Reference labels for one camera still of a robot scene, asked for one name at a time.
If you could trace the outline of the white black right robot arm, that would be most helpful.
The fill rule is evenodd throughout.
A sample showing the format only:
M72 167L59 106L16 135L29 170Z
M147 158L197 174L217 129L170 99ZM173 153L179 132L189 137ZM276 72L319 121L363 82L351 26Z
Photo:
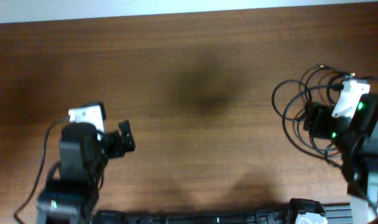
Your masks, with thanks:
M304 129L337 148L353 222L370 223L378 217L378 94L363 94L351 108L353 117L335 118L332 106L307 103Z

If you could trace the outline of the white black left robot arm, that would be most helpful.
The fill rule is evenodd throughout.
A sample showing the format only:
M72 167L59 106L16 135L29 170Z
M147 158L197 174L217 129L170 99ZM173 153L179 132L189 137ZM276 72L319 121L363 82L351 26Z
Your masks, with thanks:
M135 150L130 122L119 130L99 131L90 123L70 123L62 129L60 160L48 172L36 201L37 223L90 223L110 159Z

